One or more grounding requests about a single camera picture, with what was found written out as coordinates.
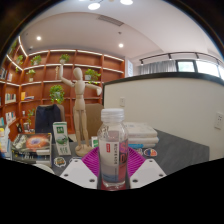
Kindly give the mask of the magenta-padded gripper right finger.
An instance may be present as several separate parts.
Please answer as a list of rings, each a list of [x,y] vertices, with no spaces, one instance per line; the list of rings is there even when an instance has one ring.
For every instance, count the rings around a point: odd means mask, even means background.
[[[166,176],[154,159],[145,159],[134,149],[129,149],[127,174],[131,189],[146,186]]]

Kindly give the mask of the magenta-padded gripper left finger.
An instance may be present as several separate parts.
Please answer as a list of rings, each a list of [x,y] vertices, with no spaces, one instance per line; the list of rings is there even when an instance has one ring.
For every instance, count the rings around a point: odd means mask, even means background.
[[[72,159],[61,177],[81,187],[96,189],[99,173],[98,148],[94,148],[82,159]]]

